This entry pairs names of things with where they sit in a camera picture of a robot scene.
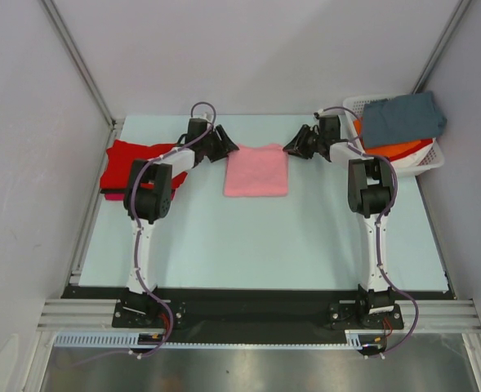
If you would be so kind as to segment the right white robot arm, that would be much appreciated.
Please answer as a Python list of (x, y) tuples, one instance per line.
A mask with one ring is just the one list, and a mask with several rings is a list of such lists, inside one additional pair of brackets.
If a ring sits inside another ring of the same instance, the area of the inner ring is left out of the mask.
[(363, 152), (355, 140), (342, 138), (337, 116), (323, 116), (313, 126), (302, 125), (283, 151), (302, 159), (317, 154), (347, 169), (348, 204), (357, 216), (362, 239), (362, 272), (355, 301), (329, 305), (331, 329), (378, 330), (388, 328), (391, 321), (400, 322), (386, 272), (386, 226), (397, 196), (397, 177), (390, 161)]

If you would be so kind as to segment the pink t shirt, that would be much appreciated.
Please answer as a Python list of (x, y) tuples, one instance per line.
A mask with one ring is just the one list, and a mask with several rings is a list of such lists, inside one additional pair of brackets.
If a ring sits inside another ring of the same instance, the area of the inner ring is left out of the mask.
[(284, 197), (288, 194), (288, 156), (283, 147), (239, 146), (226, 163), (224, 196), (230, 198)]

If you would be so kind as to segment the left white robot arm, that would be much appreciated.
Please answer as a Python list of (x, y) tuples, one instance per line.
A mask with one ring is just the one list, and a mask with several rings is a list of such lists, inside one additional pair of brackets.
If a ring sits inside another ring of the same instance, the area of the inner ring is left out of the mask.
[(158, 277), (152, 247), (158, 222), (171, 207), (173, 181), (205, 158), (213, 163), (237, 150), (223, 126), (191, 118), (187, 132), (174, 145), (152, 145), (145, 156), (133, 158), (123, 199), (131, 218), (132, 265), (114, 309), (113, 327), (155, 327), (158, 319), (169, 325), (170, 309), (155, 294)]

